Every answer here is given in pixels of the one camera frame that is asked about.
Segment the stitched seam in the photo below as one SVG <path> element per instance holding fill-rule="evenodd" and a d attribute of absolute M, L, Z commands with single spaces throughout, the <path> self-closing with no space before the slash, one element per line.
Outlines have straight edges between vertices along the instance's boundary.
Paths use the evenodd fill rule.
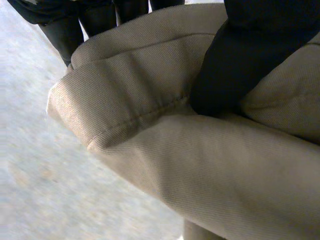
<path fill-rule="evenodd" d="M 292 101 L 294 99 L 304 98 L 304 97 L 320 98 L 319 95 L 311 93 L 311 94 L 301 94 L 301 95 L 298 95 L 298 96 L 295 96 L 295 97 L 292 97 L 292 98 L 281 99 L 281 100 L 272 101 L 272 102 L 268 102 L 268 103 L 262 103 L 262 104 L 244 103 L 243 105 L 244 105 L 244 107 L 265 108 L 265 107 L 271 107 L 271 106 L 283 104 L 285 102 Z"/>
<path fill-rule="evenodd" d="M 176 103 L 181 102 L 183 99 L 187 98 L 188 96 L 189 96 L 189 95 L 183 95 L 183 96 L 181 96 L 181 97 L 175 98 L 174 100 L 172 100 L 171 102 L 167 103 L 167 104 L 164 105 L 164 106 L 161 106 L 161 107 L 159 107 L 159 108 L 157 108 L 157 109 L 153 109 L 153 110 L 151 110 L 151 111 L 149 111 L 149 112 L 146 112 L 146 113 L 142 113 L 142 114 L 140 114 L 140 115 L 138 115 L 138 116 L 135 116 L 135 117 L 133 117 L 133 118 L 130 118 L 129 120 L 125 120 L 125 121 L 123 121 L 123 122 L 117 123 L 117 124 L 114 125 L 114 126 L 111 126 L 111 127 L 108 127 L 107 129 L 102 130 L 101 132 L 99 132 L 97 135 L 95 135 L 94 137 L 92 137 L 92 138 L 89 140 L 89 143 L 87 144 L 87 148 L 89 148 L 89 145 L 91 144 L 92 141 L 94 141 L 94 140 L 95 140 L 96 138 L 98 138 L 100 135 L 104 134 L 106 131 L 110 131 L 110 130 L 112 130 L 112 129 L 114 129 L 114 128 L 118 128 L 118 127 L 120 127 L 120 126 L 122 126 L 122 125 L 126 125 L 126 124 L 128 124 L 128 123 L 132 123 L 132 122 L 136 121 L 136 120 L 139 119 L 139 118 L 142 118 L 142 117 L 145 117 L 145 116 L 148 116 L 148 115 L 151 115 L 151 114 L 154 114 L 154 113 L 163 111 L 163 110 L 165 110 L 165 109 L 168 109 L 168 108 L 170 107 L 170 105 L 172 105 L 172 104 L 173 104 L 173 105 L 176 105 Z"/>

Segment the pavement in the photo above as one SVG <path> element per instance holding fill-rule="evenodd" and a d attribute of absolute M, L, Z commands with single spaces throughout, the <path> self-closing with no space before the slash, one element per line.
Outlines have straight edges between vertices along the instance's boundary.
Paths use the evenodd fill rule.
<path fill-rule="evenodd" d="M 183 220 L 91 156 L 46 114 L 66 67 L 38 26 L 0 0 L 4 240 L 176 240 Z"/>

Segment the concrete floor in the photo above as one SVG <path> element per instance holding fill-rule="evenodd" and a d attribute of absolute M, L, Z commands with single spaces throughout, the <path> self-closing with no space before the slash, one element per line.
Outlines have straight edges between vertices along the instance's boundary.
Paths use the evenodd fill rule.
<path fill-rule="evenodd" d="M 1 239 L 176 240 L 181 217 L 116 176 L 47 117 L 48 91 L 66 68 L 40 29 L 5 0 L 0 23 Z"/>

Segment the coat sleeve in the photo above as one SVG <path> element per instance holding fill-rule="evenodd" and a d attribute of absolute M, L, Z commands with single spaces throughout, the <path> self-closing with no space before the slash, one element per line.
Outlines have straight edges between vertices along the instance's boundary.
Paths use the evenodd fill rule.
<path fill-rule="evenodd" d="M 181 14 L 176 24 L 183 28 L 188 11 L 190 22 L 205 22 L 216 7 L 164 13 Z M 119 39 L 135 24 L 168 18 L 164 13 L 79 48 L 73 68 L 50 91 L 50 116 L 118 175 L 217 236 L 318 239 L 320 147 L 234 114 L 196 115 L 188 105 L 216 27 L 204 23 L 201 32 L 178 31 L 170 40 L 117 53 L 108 46 L 94 50 L 103 38 Z"/>

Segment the beige fabric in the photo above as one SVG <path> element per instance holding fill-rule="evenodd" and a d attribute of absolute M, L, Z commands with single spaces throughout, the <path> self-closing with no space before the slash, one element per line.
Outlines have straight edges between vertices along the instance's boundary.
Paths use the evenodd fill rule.
<path fill-rule="evenodd" d="M 319 46 L 298 50 L 242 102 L 266 126 L 232 113 L 199 116 L 189 90 L 226 18 L 223 4 L 179 6 L 89 39 L 51 89 L 48 113 L 109 168 L 218 239 L 320 239 L 320 147 L 287 134 L 320 136 Z M 313 97 L 297 103 L 296 94 Z M 204 229 L 193 238 L 205 240 Z"/>

